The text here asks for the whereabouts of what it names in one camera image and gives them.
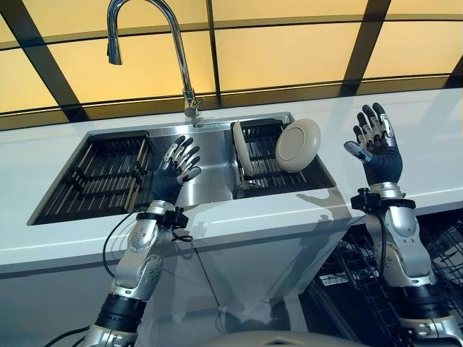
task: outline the dish rack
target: dish rack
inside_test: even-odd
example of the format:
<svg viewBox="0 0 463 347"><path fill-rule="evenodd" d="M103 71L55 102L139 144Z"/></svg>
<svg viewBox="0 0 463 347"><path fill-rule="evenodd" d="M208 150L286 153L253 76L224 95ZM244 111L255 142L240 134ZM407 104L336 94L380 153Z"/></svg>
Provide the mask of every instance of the dish rack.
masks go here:
<svg viewBox="0 0 463 347"><path fill-rule="evenodd" d="M463 329L463 223L424 226L420 238L430 253L437 286ZM388 286L377 268L372 239L364 226L358 226L338 243L317 277L324 286L348 282L362 294L383 334L383 338L377 336L378 345L374 346L409 346L408 336L399 334L399 322L386 299Z"/></svg>
<svg viewBox="0 0 463 347"><path fill-rule="evenodd" d="M148 133L88 139L35 224L133 212L150 201L154 150Z"/></svg>
<svg viewBox="0 0 463 347"><path fill-rule="evenodd" d="M275 159L276 143L288 124L283 124L279 119L257 119L241 121L240 125L254 176L245 174L233 139L241 181L241 187L234 193L235 197L259 197L335 186L318 155L302 171L287 173L279 168Z"/></svg>

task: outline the white dish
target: white dish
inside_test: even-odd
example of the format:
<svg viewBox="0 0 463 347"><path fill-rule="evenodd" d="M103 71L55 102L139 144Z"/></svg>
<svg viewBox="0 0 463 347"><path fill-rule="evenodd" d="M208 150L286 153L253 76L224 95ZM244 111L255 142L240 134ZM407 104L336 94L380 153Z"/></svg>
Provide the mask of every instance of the white dish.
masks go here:
<svg viewBox="0 0 463 347"><path fill-rule="evenodd" d="M239 121L233 124L233 138L234 145L238 152L239 162L245 171L245 175L253 177L254 172L252 171L251 160L249 159L249 150L247 149L245 137Z"/></svg>
<svg viewBox="0 0 463 347"><path fill-rule="evenodd" d="M280 135L275 148L276 162L286 172L303 170L320 147L320 128L311 119L291 123Z"/></svg>

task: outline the faucet handle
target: faucet handle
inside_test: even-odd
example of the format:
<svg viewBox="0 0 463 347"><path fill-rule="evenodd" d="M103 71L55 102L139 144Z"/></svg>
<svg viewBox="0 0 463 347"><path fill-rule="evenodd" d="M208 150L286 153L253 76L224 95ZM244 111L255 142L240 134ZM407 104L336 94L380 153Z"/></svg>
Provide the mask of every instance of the faucet handle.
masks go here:
<svg viewBox="0 0 463 347"><path fill-rule="evenodd" d="M185 103L185 115L188 118L196 118L199 114L199 107L204 103L205 98L196 99L196 103L188 105Z"/></svg>

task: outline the chrome kitchen faucet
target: chrome kitchen faucet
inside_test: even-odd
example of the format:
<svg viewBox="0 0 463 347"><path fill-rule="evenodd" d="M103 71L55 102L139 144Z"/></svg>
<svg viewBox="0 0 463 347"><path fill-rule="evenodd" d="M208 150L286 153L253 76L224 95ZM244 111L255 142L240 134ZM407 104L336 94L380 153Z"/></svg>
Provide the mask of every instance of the chrome kitchen faucet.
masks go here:
<svg viewBox="0 0 463 347"><path fill-rule="evenodd" d="M119 50L119 39L117 36L117 15L122 5L129 0L111 0L108 5L108 57L109 62L115 65L122 65L121 52ZM180 34L179 23L172 12L172 9L164 0L146 0L150 4L156 6L162 14L166 17L167 22L172 31L174 38L175 51L177 52L177 59L179 61L180 73L183 81L183 97L185 99L185 116L191 119L194 126L199 122L199 107L204 101L204 98L197 99L195 91L193 90L190 82L190 75L188 74L187 60L183 50L182 36Z"/></svg>

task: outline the robot finger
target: robot finger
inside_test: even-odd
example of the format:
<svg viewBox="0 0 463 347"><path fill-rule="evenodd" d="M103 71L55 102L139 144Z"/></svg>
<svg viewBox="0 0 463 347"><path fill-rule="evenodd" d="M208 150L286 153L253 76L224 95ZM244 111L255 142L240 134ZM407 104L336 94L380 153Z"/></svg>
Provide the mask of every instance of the robot finger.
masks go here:
<svg viewBox="0 0 463 347"><path fill-rule="evenodd" d="M363 163L369 163L373 158L372 153L353 141L344 143L344 149L357 159L360 159Z"/></svg>
<svg viewBox="0 0 463 347"><path fill-rule="evenodd" d="M177 148L177 150L174 152L174 154L172 155L172 162L175 163L175 162L179 162L179 159L180 157L182 156L183 152L185 151L185 149L191 145L193 142L193 138L189 138L189 139L186 139L181 145L179 145L179 147Z"/></svg>
<svg viewBox="0 0 463 347"><path fill-rule="evenodd" d="M373 146L373 131L368 125L367 120L365 119L365 115L362 112L357 114L357 120L359 121L359 126L363 131L363 136L365 137L365 141L367 143L367 148Z"/></svg>
<svg viewBox="0 0 463 347"><path fill-rule="evenodd" d="M365 137L363 136L363 131L361 130L361 128L356 125L354 127L354 134L355 134L355 138L357 140L357 142L359 143L359 145L363 148L367 148L367 142L365 141Z"/></svg>
<svg viewBox="0 0 463 347"><path fill-rule="evenodd" d="M373 109L378 115L378 118L381 120L383 123L383 136L384 140L386 143L390 146L397 146L396 144L396 138L394 135L394 130L392 129L391 121L389 120L389 117L387 117L386 112L384 111L383 106L381 106L379 103L374 103L373 104Z"/></svg>
<svg viewBox="0 0 463 347"><path fill-rule="evenodd" d="M200 161L201 157L198 155L197 157L194 157L191 161L186 161L183 166L180 168L180 171L186 171L189 168L195 166L198 161Z"/></svg>
<svg viewBox="0 0 463 347"><path fill-rule="evenodd" d="M166 154L164 154L164 157L162 158L161 164L159 165L160 168L166 169L169 167L170 163L172 163L172 156L175 154L175 151L180 147L182 142L185 141L185 136L182 135L178 139L175 140L175 142L169 147L169 149L166 151Z"/></svg>
<svg viewBox="0 0 463 347"><path fill-rule="evenodd" d="M373 132L373 144L375 147L381 145L381 134L383 133L383 126L381 125L378 117L375 115L369 105L364 105L362 111L367 115L370 121L371 130Z"/></svg>
<svg viewBox="0 0 463 347"><path fill-rule="evenodd" d="M183 184L185 182L191 181L200 173L201 173L201 168L197 166L193 166L191 168L188 168L188 170L183 171L180 175L178 175L177 182L179 182L180 184Z"/></svg>
<svg viewBox="0 0 463 347"><path fill-rule="evenodd" d="M175 165L177 165L177 168L180 171L183 171L183 168L186 166L187 161L193 156L193 154L195 154L199 150L200 150L199 146L194 146L190 151L181 155L179 157L179 160L175 163Z"/></svg>

